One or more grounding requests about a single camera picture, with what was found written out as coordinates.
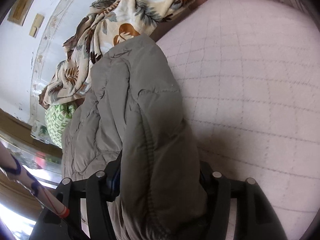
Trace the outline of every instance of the wall frame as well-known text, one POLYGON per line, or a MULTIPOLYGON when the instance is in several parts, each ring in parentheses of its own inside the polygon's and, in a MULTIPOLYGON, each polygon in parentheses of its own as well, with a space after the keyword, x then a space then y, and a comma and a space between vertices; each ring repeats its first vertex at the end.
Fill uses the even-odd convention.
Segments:
POLYGON ((17 0, 10 10, 8 21, 22 26, 33 1, 17 0))

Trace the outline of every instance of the green patterned pillow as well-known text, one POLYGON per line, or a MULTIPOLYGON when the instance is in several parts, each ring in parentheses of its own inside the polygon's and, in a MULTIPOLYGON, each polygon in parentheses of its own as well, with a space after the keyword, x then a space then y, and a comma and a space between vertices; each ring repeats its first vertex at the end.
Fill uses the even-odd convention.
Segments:
POLYGON ((75 102, 50 106, 45 112, 45 123, 51 140, 60 148, 62 133, 77 109, 75 102))

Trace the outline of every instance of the gray puffer jacket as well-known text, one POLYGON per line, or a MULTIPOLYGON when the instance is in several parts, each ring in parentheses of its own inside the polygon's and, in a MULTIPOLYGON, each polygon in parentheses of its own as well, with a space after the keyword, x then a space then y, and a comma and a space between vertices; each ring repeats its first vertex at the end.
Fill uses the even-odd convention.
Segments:
POLYGON ((108 205, 116 237, 197 239, 207 200, 199 156, 161 49, 146 35, 122 42, 91 78, 63 134, 63 176, 86 179, 122 150, 120 196, 108 205))

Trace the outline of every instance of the wall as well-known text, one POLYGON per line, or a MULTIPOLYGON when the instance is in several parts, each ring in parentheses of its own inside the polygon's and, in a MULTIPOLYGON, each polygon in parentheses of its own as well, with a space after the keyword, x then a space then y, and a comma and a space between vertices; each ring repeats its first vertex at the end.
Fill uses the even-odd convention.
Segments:
POLYGON ((60 0, 34 0, 23 26, 8 22, 0 25, 0 108, 23 122, 30 118, 32 66, 44 29, 60 0), (36 14, 44 22, 36 36, 29 31, 36 14))
POLYGON ((45 110, 39 105, 43 88, 51 81, 59 62, 66 60, 62 44, 75 34, 79 22, 95 0, 61 0, 53 12, 34 57, 30 94, 30 125, 45 123, 45 110))

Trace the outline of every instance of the floral blanket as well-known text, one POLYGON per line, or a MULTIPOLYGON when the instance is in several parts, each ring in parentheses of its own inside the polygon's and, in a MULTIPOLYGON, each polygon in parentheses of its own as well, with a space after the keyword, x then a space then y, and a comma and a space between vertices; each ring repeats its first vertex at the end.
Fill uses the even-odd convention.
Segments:
POLYGON ((39 103, 60 105, 85 96, 90 69, 116 44, 142 33, 150 35, 160 22, 170 21, 194 0, 97 0, 64 43, 67 59, 58 64, 39 103))

